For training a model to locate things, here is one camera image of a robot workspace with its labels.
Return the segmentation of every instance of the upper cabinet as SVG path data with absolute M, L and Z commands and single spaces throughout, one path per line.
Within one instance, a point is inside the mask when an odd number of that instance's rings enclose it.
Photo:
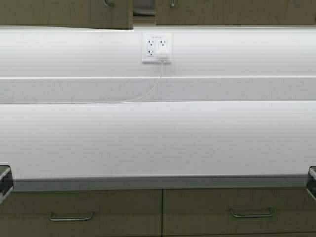
M 157 0 L 156 23 L 314 24 L 316 0 Z
M 133 27 L 132 0 L 0 0 L 0 24 Z

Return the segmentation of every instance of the wall outlet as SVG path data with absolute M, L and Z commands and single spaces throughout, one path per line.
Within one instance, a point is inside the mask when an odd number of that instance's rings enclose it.
M 164 63 L 171 63 L 172 34 L 145 33 L 143 34 L 143 63 L 161 63 L 160 52 L 167 52 Z

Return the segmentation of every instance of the drawer front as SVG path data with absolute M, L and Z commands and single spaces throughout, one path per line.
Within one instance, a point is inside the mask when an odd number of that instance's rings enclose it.
M 295 234 L 261 234 L 261 235 L 220 235 L 220 236 L 190 236 L 190 237 L 314 237 L 316 233 L 295 233 Z
M 305 189 L 166 190 L 163 195 L 166 236 L 316 232 L 316 202 Z M 249 214 L 262 218 L 244 217 Z
M 15 235 L 8 225 L 19 226 Z M 0 206 L 0 228 L 13 237 L 160 236 L 161 191 L 13 193 Z
M 2 0 L 0 24 L 130 29 L 132 1 L 114 2 L 107 7 L 104 0 Z
M 314 0 L 156 1 L 157 24 L 314 24 Z

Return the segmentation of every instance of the outlet cover plate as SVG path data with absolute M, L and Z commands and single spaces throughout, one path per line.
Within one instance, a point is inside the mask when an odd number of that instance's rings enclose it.
M 143 34 L 143 63 L 160 63 L 156 57 L 156 52 L 162 45 L 169 52 L 169 57 L 164 63 L 171 63 L 173 35 L 171 33 L 144 33 Z

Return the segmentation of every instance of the countertop edge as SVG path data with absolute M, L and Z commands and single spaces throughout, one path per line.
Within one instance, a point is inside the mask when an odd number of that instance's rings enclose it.
M 115 177 L 56 180 L 15 180 L 15 192 L 64 192 L 100 190 L 303 188 L 308 175 Z

